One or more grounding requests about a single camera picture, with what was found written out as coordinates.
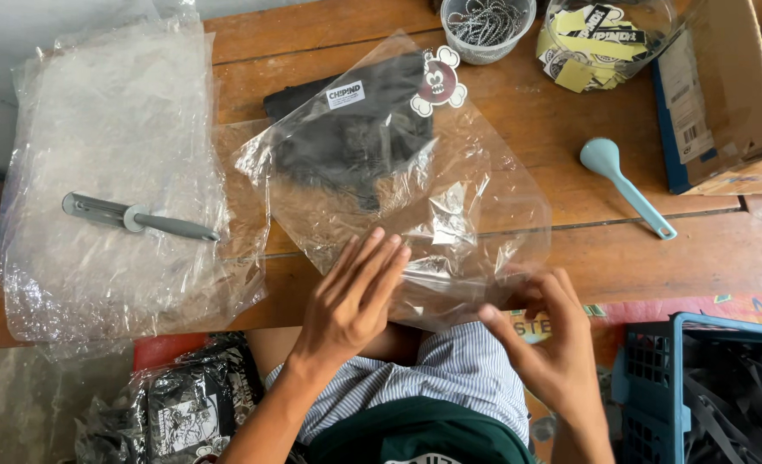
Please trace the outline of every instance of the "person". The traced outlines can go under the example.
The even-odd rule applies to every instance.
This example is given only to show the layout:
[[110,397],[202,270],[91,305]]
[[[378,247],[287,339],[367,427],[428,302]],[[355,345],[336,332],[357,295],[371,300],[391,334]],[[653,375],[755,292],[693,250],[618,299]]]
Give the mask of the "person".
[[533,275],[514,295],[525,317],[549,315],[549,339],[525,343],[497,308],[483,305],[480,321],[418,340],[411,366],[386,363],[370,352],[385,343],[410,347],[390,342],[389,333],[408,329],[388,324],[387,308],[411,250],[384,235],[376,229],[344,247],[314,290],[304,325],[285,331],[294,341],[288,353],[274,349],[287,337],[252,333],[259,369],[272,369],[269,356],[280,359],[265,370],[268,391],[219,462],[284,463],[297,439],[311,464],[535,463],[523,385],[558,415],[552,464],[614,462],[590,321],[566,272]]

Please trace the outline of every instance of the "striped shorts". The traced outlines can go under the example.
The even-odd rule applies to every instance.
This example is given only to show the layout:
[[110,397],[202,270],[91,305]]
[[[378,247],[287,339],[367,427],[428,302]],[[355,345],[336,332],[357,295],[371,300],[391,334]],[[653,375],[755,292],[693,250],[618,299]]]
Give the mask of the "striped shorts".
[[[270,388],[283,365],[266,377]],[[481,322],[455,325],[430,336],[412,367],[353,357],[313,403],[298,432],[309,445],[334,423],[364,409],[410,396],[447,400],[495,418],[530,439],[524,385],[504,348]]]

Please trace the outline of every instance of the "black t-shirt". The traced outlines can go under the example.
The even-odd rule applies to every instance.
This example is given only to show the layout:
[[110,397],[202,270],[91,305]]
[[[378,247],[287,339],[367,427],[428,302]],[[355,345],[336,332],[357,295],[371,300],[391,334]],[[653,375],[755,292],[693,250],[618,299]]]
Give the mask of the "black t-shirt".
[[321,432],[310,464],[532,464],[512,429],[464,406],[413,396],[366,409]]

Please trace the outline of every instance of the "cardboard box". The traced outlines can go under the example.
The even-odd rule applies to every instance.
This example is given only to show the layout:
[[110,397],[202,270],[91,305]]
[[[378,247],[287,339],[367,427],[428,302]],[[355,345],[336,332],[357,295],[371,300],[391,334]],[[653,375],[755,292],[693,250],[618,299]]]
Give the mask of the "cardboard box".
[[692,0],[654,60],[671,192],[762,193],[762,0]]

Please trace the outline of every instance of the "skull sticker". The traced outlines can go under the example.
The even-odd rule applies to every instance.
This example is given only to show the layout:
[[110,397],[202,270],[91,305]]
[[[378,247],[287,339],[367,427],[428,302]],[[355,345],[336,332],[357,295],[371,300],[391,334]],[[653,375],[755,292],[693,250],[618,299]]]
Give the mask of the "skull sticker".
[[448,46],[438,48],[434,57],[429,51],[425,53],[424,81],[418,93],[410,100],[410,107],[419,116],[428,117],[432,107],[449,102],[453,108],[458,108],[467,97],[467,87],[458,81],[455,69],[461,63],[461,58],[455,50]]

